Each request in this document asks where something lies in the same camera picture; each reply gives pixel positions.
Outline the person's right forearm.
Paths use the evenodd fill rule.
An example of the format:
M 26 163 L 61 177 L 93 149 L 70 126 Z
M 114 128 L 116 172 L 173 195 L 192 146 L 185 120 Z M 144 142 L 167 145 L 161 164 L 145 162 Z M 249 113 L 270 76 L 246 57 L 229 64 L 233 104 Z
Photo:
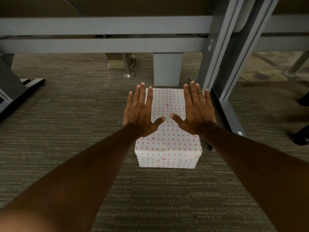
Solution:
M 309 232 L 309 162 L 220 128 L 198 125 L 277 231 Z

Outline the grey slanted desk leg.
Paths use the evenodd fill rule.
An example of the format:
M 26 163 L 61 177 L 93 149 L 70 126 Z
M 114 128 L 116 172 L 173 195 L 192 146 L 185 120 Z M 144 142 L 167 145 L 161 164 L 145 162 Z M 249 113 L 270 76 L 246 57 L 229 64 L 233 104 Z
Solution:
M 208 89 L 225 127 L 246 137 L 231 92 L 279 0 L 220 0 L 214 10 L 196 82 Z

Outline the black chair caster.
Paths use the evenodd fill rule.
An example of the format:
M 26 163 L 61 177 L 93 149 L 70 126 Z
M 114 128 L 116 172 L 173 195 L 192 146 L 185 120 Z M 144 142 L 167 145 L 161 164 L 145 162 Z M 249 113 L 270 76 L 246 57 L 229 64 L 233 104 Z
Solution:
M 303 127 L 300 131 L 291 134 L 290 139 L 299 146 L 309 145 L 309 125 Z
M 297 100 L 297 103 L 303 107 L 309 107 L 309 92 Z

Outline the person's left forearm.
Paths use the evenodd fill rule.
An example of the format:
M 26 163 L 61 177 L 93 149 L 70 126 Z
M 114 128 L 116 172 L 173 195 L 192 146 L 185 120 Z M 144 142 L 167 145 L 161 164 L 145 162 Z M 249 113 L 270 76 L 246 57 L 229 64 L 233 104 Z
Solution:
M 145 128 L 128 123 L 59 165 L 0 210 L 0 232 L 89 232 Z

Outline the grey desk frame crossbeams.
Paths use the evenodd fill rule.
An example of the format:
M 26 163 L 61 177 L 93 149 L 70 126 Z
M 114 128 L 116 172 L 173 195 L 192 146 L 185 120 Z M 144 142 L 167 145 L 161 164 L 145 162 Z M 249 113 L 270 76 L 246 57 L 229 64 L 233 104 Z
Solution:
M 202 52 L 212 21 L 212 16 L 0 18 L 0 52 Z

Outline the grey desk crossbeam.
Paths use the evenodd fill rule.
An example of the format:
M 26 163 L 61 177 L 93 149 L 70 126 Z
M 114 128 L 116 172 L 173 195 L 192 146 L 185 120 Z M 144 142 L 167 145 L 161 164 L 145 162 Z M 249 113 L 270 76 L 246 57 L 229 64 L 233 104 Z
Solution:
M 253 52 L 309 51 L 309 15 L 272 15 Z

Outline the beige floor box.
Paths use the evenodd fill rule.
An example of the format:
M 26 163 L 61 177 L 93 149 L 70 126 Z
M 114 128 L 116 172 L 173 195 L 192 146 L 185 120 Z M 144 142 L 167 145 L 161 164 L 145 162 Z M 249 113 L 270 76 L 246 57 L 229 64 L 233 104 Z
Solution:
M 110 69 L 124 68 L 124 62 L 122 53 L 105 53 L 108 60 L 107 67 Z M 129 53 L 130 67 L 134 66 L 135 57 L 132 53 Z

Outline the person's left hand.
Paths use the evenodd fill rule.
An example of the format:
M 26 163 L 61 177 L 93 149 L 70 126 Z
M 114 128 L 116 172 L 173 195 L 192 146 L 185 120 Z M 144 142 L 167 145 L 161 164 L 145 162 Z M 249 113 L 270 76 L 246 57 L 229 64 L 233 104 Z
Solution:
M 151 86 L 148 88 L 148 93 L 146 93 L 145 96 L 145 106 L 140 106 L 140 85 L 141 83 L 136 86 L 136 90 L 134 92 L 134 105 L 132 110 L 127 112 L 127 105 L 125 107 L 123 125 L 132 125 L 137 130 L 138 137 L 146 137 L 155 132 L 151 130 L 151 124 L 153 123 L 151 120 L 153 88 Z

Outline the grey desk leg column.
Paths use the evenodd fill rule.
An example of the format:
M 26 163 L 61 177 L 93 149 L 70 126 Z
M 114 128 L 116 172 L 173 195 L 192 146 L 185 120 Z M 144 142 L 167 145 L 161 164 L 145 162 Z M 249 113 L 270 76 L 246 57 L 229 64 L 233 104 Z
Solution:
M 177 87 L 182 60 L 183 53 L 153 53 L 154 86 Z

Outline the slanted chrome leg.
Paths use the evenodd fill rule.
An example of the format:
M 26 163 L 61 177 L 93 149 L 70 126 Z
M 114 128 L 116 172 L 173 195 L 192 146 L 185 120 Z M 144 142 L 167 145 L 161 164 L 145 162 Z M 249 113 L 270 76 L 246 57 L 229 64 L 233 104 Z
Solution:
M 297 61 L 288 69 L 283 72 L 283 75 L 289 78 L 295 78 L 295 73 L 303 66 L 309 58 L 309 51 L 304 51 Z

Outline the person's right hand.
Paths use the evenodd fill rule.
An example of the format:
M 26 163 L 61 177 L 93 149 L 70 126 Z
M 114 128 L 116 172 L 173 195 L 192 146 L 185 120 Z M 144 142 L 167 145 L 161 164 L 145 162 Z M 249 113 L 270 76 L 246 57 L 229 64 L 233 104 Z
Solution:
M 198 135 L 205 140 L 209 140 L 210 132 L 217 126 L 215 111 L 208 111 L 204 100 L 205 92 L 202 92 L 199 83 L 199 104 L 192 103 L 190 85 L 183 86 L 183 95 L 185 101 L 185 115 L 187 129 L 184 130 L 192 135 Z

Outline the heart-print wrapped gift box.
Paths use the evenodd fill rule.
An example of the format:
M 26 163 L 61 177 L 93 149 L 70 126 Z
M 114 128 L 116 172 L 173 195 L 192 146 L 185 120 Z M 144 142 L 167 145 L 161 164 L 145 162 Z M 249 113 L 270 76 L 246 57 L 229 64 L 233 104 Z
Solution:
M 142 168 L 194 169 L 202 146 L 199 136 L 179 128 L 169 114 L 186 118 L 183 89 L 153 88 L 151 121 L 165 117 L 156 132 L 136 141 L 135 154 Z

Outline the dark grey desk foot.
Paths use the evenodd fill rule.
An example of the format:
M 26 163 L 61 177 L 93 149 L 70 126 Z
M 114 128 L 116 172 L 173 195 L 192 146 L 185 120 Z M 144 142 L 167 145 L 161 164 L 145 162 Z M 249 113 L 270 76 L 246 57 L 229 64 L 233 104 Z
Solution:
M 14 54 L 0 54 L 0 123 L 45 83 L 43 78 L 18 78 L 13 59 Z

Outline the chrome pole with round base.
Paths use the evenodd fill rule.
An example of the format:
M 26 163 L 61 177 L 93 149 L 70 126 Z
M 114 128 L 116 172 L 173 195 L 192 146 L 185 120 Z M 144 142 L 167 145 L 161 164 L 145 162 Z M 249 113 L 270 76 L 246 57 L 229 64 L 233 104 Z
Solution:
M 123 64 L 124 64 L 124 74 L 123 77 L 125 78 L 131 78 L 134 76 L 133 71 L 131 68 L 134 66 L 134 56 L 130 53 L 122 53 L 122 59 L 123 59 Z

